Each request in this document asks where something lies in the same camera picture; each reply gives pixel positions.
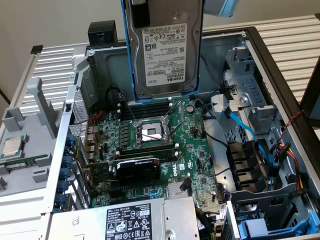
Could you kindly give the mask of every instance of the white wall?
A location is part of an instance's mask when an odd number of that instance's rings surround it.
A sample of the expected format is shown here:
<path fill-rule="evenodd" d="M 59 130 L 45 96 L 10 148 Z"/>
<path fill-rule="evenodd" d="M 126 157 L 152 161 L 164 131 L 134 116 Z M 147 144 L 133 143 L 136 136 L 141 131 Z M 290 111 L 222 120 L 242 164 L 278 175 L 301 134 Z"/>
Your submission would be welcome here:
<path fill-rule="evenodd" d="M 232 18 L 205 16 L 204 26 L 317 12 L 320 0 L 240 0 Z M 115 20 L 118 38 L 124 38 L 120 0 L 0 0 L 0 88 L 12 98 L 32 46 L 87 42 L 89 24 L 103 20 Z"/>

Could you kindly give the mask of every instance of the barcode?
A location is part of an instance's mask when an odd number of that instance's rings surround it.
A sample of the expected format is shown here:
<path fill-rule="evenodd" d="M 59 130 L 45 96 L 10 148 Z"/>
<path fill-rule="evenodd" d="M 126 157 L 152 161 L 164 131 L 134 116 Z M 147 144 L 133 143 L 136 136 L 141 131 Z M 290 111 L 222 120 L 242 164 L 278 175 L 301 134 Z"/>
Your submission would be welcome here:
<path fill-rule="evenodd" d="M 172 74 L 177 74 L 177 73 L 182 73 L 184 71 L 184 69 L 182 68 L 182 69 L 173 69 L 172 71 L 171 71 L 171 73 Z"/>
<path fill-rule="evenodd" d="M 166 70 L 156 70 L 148 72 L 148 77 L 155 76 L 155 75 L 164 75 L 166 74 Z"/>
<path fill-rule="evenodd" d="M 183 77 L 184 74 L 168 74 L 166 77 L 169 78 L 179 78 L 179 77 Z"/>

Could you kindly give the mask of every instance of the power supply label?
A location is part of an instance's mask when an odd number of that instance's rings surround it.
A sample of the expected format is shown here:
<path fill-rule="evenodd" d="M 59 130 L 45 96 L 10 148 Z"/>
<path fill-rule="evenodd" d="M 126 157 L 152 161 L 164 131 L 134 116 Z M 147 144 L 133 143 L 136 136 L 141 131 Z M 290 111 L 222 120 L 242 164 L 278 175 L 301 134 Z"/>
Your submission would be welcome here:
<path fill-rule="evenodd" d="M 147 87 L 186 80 L 187 24 L 142 30 Z"/>
<path fill-rule="evenodd" d="M 152 240 L 151 204 L 108 209 L 105 240 Z"/>

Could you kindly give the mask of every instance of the hard drive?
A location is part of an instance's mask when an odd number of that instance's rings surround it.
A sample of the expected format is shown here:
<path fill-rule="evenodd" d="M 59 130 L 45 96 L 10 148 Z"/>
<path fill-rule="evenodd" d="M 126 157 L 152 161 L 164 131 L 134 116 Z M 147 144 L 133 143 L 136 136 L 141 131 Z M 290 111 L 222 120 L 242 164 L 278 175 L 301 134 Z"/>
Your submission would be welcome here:
<path fill-rule="evenodd" d="M 203 0 L 122 1 L 136 98 L 196 90 Z"/>

